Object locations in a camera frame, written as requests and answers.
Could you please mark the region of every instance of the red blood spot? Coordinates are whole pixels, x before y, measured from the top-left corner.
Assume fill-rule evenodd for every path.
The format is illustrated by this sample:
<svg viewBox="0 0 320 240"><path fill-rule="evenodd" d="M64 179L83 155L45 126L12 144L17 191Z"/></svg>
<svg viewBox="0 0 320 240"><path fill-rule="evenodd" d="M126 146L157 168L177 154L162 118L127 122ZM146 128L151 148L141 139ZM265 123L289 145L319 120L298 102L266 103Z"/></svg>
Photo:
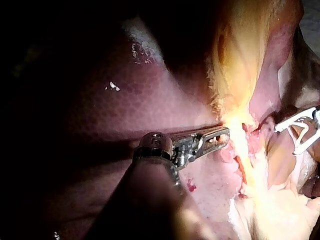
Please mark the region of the red blood spot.
<svg viewBox="0 0 320 240"><path fill-rule="evenodd" d="M191 179L188 179L188 182L186 183L186 185L190 192L193 192L195 189L197 189L196 185L192 184Z"/></svg>

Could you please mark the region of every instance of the blood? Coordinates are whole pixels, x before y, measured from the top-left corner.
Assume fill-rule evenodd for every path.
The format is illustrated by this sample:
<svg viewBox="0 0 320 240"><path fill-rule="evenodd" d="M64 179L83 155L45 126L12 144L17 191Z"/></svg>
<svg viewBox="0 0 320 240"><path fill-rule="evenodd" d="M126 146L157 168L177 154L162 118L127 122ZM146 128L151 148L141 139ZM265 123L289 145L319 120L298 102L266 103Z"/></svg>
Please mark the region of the blood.
<svg viewBox="0 0 320 240"><path fill-rule="evenodd" d="M196 185L194 185L194 184L192 183L192 179L188 179L186 185L187 185L187 187L188 187L188 189L189 189L190 192L193 192L194 190L197 189Z"/></svg>

